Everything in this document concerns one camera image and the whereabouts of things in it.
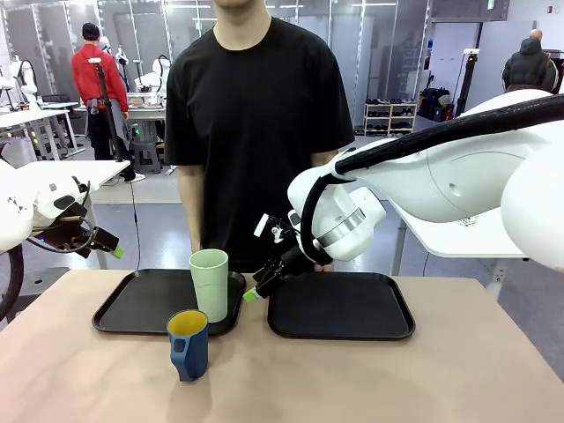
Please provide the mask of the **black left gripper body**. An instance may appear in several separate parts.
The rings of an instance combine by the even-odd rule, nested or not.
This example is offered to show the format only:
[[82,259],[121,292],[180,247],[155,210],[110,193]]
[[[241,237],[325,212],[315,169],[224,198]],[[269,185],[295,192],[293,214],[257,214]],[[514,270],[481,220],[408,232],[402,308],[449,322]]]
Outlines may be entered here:
[[119,246],[119,238],[80,216],[57,219],[52,225],[36,227],[27,241],[40,249],[57,254],[89,257],[97,250],[109,253]]

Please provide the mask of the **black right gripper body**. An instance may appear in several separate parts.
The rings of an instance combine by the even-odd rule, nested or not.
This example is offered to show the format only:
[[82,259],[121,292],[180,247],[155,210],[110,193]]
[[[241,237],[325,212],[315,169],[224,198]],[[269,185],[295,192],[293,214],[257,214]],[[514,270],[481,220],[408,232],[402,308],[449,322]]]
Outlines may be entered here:
[[325,265],[314,263],[303,254],[299,246],[294,246],[280,257],[278,270],[283,277],[299,276],[313,271],[333,271],[333,263]]

